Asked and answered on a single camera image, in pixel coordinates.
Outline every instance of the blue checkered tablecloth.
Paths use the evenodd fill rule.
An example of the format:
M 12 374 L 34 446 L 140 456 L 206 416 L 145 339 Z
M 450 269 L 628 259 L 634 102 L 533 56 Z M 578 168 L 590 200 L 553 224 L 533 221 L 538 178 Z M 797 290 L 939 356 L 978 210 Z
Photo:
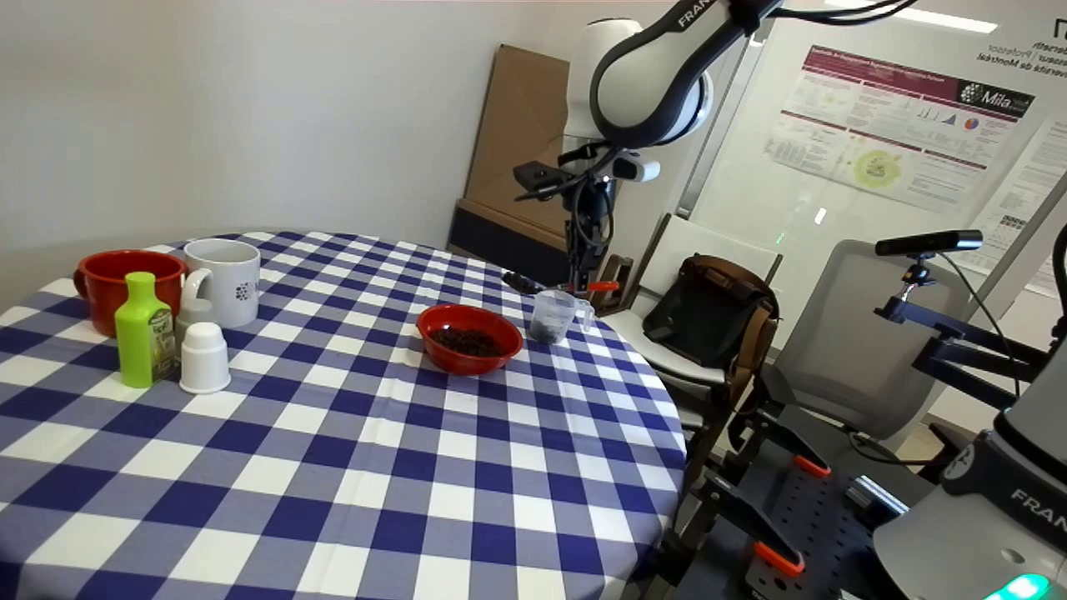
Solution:
M 652 369 L 584 318 L 448 378 L 414 318 L 524 322 L 500 266 L 355 232 L 243 232 L 234 382 L 129 389 L 69 279 L 0 315 L 0 598 L 614 598 L 678 500 Z

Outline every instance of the green bottle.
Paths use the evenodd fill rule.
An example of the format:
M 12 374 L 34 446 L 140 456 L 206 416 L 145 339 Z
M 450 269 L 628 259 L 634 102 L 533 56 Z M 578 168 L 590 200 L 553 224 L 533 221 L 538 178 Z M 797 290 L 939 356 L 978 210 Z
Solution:
M 125 305 L 114 315 L 121 347 L 121 379 L 125 387 L 152 387 L 176 374 L 174 315 L 155 298 L 155 276 L 125 275 Z

